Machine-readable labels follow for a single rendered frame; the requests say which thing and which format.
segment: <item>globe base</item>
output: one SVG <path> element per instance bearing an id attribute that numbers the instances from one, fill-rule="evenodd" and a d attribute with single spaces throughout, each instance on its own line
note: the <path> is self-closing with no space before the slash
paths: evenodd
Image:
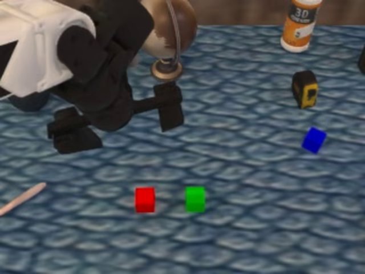
<path id="1" fill-rule="evenodd" d="M 180 62 L 174 65 L 172 60 L 157 60 L 151 66 L 151 74 L 156 79 L 163 82 L 177 80 L 183 74 L 183 66 Z"/>

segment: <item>green cube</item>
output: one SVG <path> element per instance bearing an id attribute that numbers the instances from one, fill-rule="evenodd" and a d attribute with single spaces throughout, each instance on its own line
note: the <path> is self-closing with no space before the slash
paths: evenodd
<path id="1" fill-rule="evenodd" d="M 187 212 L 204 212 L 204 187 L 187 187 L 185 189 L 185 208 Z"/>

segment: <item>orange label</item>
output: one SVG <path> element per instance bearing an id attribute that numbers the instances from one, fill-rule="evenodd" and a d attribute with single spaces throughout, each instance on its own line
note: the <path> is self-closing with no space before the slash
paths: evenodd
<path id="1" fill-rule="evenodd" d="M 283 40 L 293 47 L 309 43 L 321 4 L 303 5 L 292 0 L 284 24 Z"/>

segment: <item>blue cube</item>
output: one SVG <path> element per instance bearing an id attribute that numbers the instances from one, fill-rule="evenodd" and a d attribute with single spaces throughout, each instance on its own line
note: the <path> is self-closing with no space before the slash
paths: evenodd
<path id="1" fill-rule="evenodd" d="M 327 134 L 315 127 L 311 127 L 305 136 L 302 148 L 317 154 L 323 143 L 325 142 Z"/>

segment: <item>tape measure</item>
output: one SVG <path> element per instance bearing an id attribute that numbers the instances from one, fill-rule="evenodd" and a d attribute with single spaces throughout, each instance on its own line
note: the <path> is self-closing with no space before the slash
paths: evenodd
<path id="1" fill-rule="evenodd" d="M 308 49 L 322 1 L 291 1 L 281 38 L 284 49 L 292 53 L 300 53 Z"/>

